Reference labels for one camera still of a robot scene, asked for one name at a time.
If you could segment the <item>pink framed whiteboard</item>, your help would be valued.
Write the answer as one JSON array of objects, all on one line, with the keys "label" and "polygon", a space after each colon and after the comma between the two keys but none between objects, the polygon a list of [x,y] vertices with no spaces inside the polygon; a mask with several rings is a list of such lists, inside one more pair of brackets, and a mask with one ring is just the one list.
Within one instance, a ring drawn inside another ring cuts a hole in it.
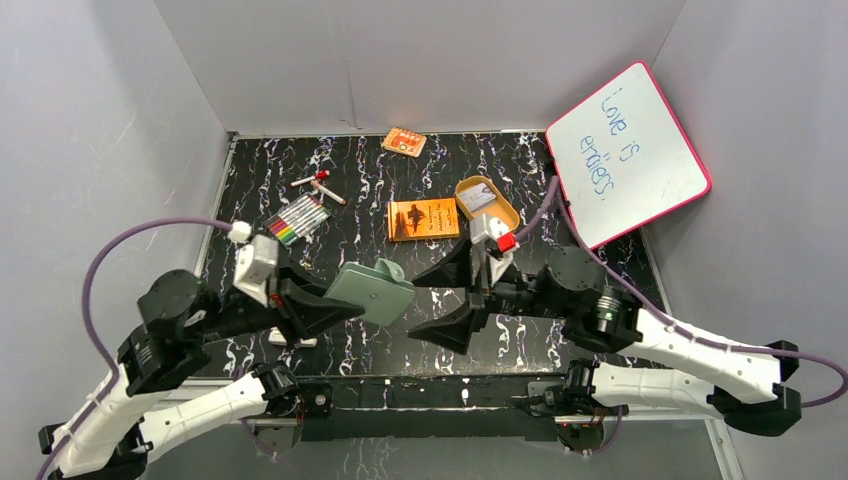
[{"label": "pink framed whiteboard", "polygon": [[637,61],[545,131],[580,238],[597,248],[707,194],[712,180]]}]

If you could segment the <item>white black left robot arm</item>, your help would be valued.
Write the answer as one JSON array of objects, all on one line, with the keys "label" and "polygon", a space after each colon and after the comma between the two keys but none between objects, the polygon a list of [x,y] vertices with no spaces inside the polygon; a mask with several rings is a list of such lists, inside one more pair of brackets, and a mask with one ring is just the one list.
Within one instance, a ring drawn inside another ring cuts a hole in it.
[{"label": "white black left robot arm", "polygon": [[300,388],[280,361],[251,366],[178,406],[160,402],[209,363],[209,343],[273,328],[303,343],[363,313],[326,292],[299,268],[257,259],[251,247],[224,294],[188,271],[164,273],[138,299],[142,322],[108,357],[106,378],[71,419],[40,430],[39,477],[135,479],[174,447],[232,421],[292,413]]}]

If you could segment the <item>tan oval tray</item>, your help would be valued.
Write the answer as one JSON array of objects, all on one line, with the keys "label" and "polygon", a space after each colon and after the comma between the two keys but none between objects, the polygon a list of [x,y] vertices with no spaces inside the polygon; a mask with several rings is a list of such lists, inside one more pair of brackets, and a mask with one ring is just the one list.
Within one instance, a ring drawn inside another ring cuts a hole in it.
[{"label": "tan oval tray", "polygon": [[487,177],[476,175],[461,180],[455,187],[454,198],[469,222],[489,214],[502,220],[511,231],[516,231],[520,224],[517,211]]}]

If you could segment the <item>mint green card holder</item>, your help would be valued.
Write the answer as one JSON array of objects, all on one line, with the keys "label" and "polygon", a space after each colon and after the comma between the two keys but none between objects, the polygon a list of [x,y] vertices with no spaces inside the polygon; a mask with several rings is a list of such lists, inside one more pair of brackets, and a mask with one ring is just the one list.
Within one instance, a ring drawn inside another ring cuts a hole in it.
[{"label": "mint green card holder", "polygon": [[403,316],[415,299],[415,287],[401,266],[380,258],[372,267],[346,262],[325,296],[358,305],[364,322],[388,326]]}]

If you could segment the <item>clear case of markers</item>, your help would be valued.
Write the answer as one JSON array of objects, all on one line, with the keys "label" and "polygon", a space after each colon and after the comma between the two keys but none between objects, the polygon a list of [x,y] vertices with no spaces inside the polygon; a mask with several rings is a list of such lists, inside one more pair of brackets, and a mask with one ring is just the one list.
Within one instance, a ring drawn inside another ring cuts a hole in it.
[{"label": "clear case of markers", "polygon": [[330,211],[312,194],[303,194],[264,222],[285,247],[310,235],[330,217]]}]

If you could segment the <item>white card in tray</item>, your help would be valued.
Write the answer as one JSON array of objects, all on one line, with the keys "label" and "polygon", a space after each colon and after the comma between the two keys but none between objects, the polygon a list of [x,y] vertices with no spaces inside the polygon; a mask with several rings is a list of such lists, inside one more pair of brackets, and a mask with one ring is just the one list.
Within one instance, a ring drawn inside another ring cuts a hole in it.
[{"label": "white card in tray", "polygon": [[459,199],[471,213],[485,209],[497,200],[497,195],[486,183],[478,183],[459,193]]}]

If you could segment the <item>white marker red cap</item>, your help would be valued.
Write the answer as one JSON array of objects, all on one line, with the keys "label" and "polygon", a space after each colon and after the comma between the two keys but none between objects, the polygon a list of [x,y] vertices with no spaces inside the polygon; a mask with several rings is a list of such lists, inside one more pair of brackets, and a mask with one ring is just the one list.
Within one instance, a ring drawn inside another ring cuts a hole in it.
[{"label": "white marker red cap", "polygon": [[317,173],[315,173],[314,175],[311,175],[311,176],[308,176],[308,177],[304,177],[304,178],[301,178],[301,179],[298,179],[298,180],[295,180],[295,181],[291,182],[291,183],[290,183],[290,186],[291,186],[292,188],[294,188],[294,187],[298,187],[298,186],[301,186],[301,185],[305,185],[305,184],[307,184],[307,183],[310,183],[310,182],[312,182],[312,181],[323,180],[323,179],[325,179],[325,178],[327,178],[327,177],[329,177],[329,176],[330,176],[330,171],[329,171],[329,170],[321,170],[321,171],[318,171]]}]

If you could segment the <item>white marker orange cap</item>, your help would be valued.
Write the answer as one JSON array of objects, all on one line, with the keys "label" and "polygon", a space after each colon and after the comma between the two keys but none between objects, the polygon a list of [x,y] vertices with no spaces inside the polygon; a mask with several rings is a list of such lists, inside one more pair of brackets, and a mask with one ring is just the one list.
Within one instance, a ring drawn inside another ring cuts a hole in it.
[{"label": "white marker orange cap", "polygon": [[331,191],[329,188],[324,186],[320,181],[312,180],[310,182],[310,184],[314,187],[315,190],[321,192],[326,197],[332,199],[336,203],[338,203],[340,205],[346,205],[347,204],[347,201],[344,198],[342,198],[340,195],[336,194],[335,192]]}]

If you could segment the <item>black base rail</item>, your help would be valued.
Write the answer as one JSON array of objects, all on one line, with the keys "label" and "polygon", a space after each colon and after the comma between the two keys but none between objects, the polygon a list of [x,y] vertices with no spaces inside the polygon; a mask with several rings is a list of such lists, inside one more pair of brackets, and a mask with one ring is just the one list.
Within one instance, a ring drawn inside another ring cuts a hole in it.
[{"label": "black base rail", "polygon": [[299,440],[520,438],[592,451],[604,424],[626,406],[604,407],[563,374],[471,376],[306,376],[260,426],[293,427]]}]

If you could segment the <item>small orange card box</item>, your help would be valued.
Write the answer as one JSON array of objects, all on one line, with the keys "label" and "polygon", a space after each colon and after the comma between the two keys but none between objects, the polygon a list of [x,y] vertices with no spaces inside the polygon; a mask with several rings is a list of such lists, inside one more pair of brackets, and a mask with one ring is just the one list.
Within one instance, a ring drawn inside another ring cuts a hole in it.
[{"label": "small orange card box", "polygon": [[427,137],[423,134],[393,127],[381,142],[384,150],[417,158],[421,155]]}]

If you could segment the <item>orange Huckleberry Finn book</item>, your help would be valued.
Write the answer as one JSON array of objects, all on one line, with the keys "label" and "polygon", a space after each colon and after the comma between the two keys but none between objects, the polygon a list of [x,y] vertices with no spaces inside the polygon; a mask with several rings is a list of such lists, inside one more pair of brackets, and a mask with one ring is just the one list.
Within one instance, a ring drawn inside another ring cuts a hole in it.
[{"label": "orange Huckleberry Finn book", "polygon": [[392,201],[387,205],[390,242],[454,239],[460,236],[454,198]]}]

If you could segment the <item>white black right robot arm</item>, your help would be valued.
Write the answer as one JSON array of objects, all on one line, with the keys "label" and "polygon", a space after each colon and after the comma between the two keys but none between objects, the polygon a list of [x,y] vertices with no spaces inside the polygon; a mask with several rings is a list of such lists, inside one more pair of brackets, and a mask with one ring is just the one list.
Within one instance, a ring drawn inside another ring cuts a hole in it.
[{"label": "white black right robot arm", "polygon": [[752,435],[777,437],[802,416],[800,394],[785,384],[797,368],[772,348],[748,353],[695,328],[664,323],[606,281],[581,248],[556,249],[536,274],[521,272],[509,239],[462,239],[415,277],[422,288],[463,289],[465,302],[414,327],[413,339],[458,354],[493,315],[561,322],[564,339],[589,352],[558,384],[530,387],[522,407],[538,416],[591,414],[632,405],[676,408],[724,421]]}]

